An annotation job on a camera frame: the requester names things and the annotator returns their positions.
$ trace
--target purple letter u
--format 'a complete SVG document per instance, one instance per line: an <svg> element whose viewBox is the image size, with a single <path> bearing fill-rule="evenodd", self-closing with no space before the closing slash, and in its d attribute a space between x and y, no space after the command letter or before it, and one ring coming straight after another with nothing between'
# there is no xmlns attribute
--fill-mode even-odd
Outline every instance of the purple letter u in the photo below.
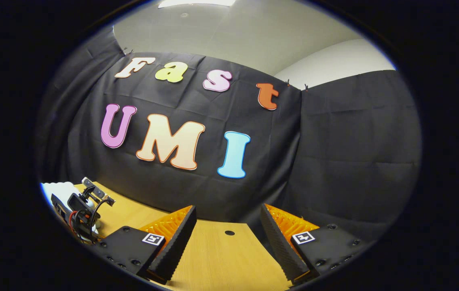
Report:
<svg viewBox="0 0 459 291"><path fill-rule="evenodd" d="M113 137L111 135L111 124L114 119L114 115L118 112L118 110L120 110L120 105L118 104L107 105L107 112L105 113L104 123L102 124L102 141L106 146L113 149L116 149L123 144L125 136L127 135L129 122L131 121L131 117L137 111L137 108L133 106L123 107L122 123L120 124L120 129L118 129L118 134Z"/></svg>

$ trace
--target white wall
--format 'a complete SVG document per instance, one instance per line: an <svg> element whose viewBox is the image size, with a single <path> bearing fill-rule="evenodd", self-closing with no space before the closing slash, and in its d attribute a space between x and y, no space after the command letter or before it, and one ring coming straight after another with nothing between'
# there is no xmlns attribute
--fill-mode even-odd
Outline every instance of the white wall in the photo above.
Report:
<svg viewBox="0 0 459 291"><path fill-rule="evenodd" d="M379 70L395 70L391 62L365 39L328 46L281 70L274 77L305 89L329 81Z"/></svg>

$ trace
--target wooden table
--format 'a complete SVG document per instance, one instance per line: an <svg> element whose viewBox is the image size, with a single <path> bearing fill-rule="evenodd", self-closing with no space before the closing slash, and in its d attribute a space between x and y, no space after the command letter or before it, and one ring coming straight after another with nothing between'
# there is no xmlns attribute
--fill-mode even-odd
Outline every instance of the wooden table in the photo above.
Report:
<svg viewBox="0 0 459 291"><path fill-rule="evenodd" d="M95 184L116 200L113 207L102 206L98 211L102 216L98 232L102 236L125 225L140 228L168 214ZM83 191L85 186L79 184L76 188ZM225 234L226 230L235 235ZM197 220L172 280L167 285L153 283L178 291L284 291L292 285L247 224L201 219Z"/></svg>

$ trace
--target black cloth backdrop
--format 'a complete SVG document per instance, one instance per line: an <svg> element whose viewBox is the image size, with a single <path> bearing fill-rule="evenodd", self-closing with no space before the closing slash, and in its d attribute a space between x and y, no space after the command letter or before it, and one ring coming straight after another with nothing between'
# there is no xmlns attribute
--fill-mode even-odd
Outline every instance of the black cloth backdrop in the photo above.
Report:
<svg viewBox="0 0 459 291"><path fill-rule="evenodd" d="M125 79L133 57L155 57ZM168 62L188 65L179 83L155 78ZM205 90L211 70L233 74L225 92ZM274 111L257 102L257 83L279 92ZM137 107L117 149L102 143L106 106ZM147 116L168 117L172 134L188 121L205 125L196 170L139 160ZM257 70L212 57L146 52L124 55L109 28L78 48L55 75L39 111L37 169L43 182L89 177L126 197L175 211L196 205L200 219L248 223L264 241L259 206L268 203L315 224L336 223L376 239L401 212L416 181L421 134L414 102L394 70L369 72L300 91ZM251 138L246 177L217 173L226 131Z"/></svg>

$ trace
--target ceiling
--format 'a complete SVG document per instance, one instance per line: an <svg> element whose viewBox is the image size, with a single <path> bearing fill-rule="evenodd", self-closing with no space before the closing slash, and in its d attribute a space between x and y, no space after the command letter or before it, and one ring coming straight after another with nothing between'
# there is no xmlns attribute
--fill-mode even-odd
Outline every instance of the ceiling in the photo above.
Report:
<svg viewBox="0 0 459 291"><path fill-rule="evenodd" d="M275 75L358 33L295 0L236 0L231 7L146 4L114 26L120 46L135 52L217 57Z"/></svg>

